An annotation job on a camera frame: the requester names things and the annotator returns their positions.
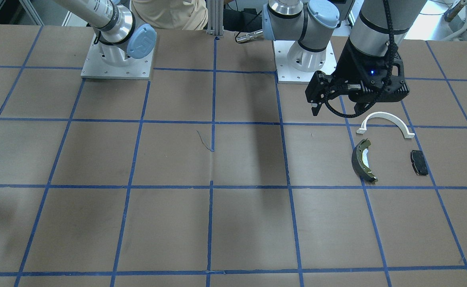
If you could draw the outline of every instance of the beige shirt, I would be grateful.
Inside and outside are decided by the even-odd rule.
[[[208,22],[205,0],[131,0],[142,20],[159,29],[201,30]]]

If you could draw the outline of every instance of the white curved object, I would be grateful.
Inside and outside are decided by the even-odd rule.
[[[374,113],[369,114],[365,118],[365,120],[363,120],[361,127],[356,131],[356,133],[363,134],[366,132],[367,130],[366,124],[370,118],[385,118],[386,120],[390,120],[394,122],[394,124],[397,125],[401,129],[404,138],[414,138],[414,136],[416,136],[416,134],[409,131],[407,125],[405,125],[405,122],[403,122],[403,120],[401,120],[394,114],[390,114],[386,112],[374,112]]]

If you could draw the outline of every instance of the metal base plate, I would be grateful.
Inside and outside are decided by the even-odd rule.
[[[315,72],[308,73],[300,71],[292,67],[286,58],[294,42],[295,41],[274,41],[274,59],[278,72],[278,82],[281,84],[308,84]],[[336,69],[336,58],[334,58],[331,42],[328,43],[327,51],[328,55],[326,61],[320,70],[330,75]]]
[[[154,50],[145,58],[129,58],[129,64],[123,67],[114,67],[102,60],[100,46],[94,45],[95,35],[92,38],[90,49],[84,61],[81,77],[87,79],[124,79],[124,80],[150,80]]]

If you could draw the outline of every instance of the gray floor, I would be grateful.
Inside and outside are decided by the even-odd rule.
[[[411,94],[373,111],[405,140],[313,117],[270,42],[158,33],[150,82],[82,80],[91,28],[0,26],[0,287],[467,287],[465,42],[401,45]]]

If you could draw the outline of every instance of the braided black cable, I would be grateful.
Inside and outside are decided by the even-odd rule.
[[[387,53],[388,58],[386,59],[388,72],[386,73],[386,76],[383,79],[383,86],[379,90],[379,93],[377,94],[376,98],[370,104],[368,104],[368,106],[366,106],[362,111],[356,112],[354,114],[341,113],[341,112],[335,110],[329,104],[329,102],[328,102],[329,101],[329,96],[332,93],[332,90],[330,89],[324,95],[324,98],[325,98],[324,104],[336,116],[340,116],[342,118],[356,118],[358,116],[361,116],[362,114],[367,112],[372,106],[375,105],[375,103],[377,103],[381,99],[381,97],[383,96],[384,90],[388,87],[388,84],[390,82],[390,78],[391,78],[391,75],[392,75],[394,55],[396,55],[396,51],[397,51],[398,47],[397,47],[397,44],[394,42],[394,31],[393,31],[393,26],[392,26],[391,10],[390,10],[389,0],[383,0],[383,4],[384,4],[384,12],[385,12],[385,15],[386,15],[386,23],[388,24],[389,41],[390,41],[389,45],[388,45],[388,53]]]

